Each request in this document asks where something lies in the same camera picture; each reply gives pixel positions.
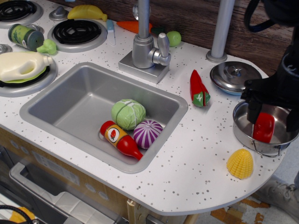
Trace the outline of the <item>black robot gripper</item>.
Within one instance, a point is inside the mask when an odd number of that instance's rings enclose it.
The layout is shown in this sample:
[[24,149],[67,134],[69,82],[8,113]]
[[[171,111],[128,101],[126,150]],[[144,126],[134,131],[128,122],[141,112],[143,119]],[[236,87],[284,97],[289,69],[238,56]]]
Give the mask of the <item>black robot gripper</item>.
[[299,129],[299,76],[275,74],[269,78],[245,82],[241,98],[248,103],[247,120],[255,124],[262,106],[273,105],[291,109],[286,119],[286,131]]

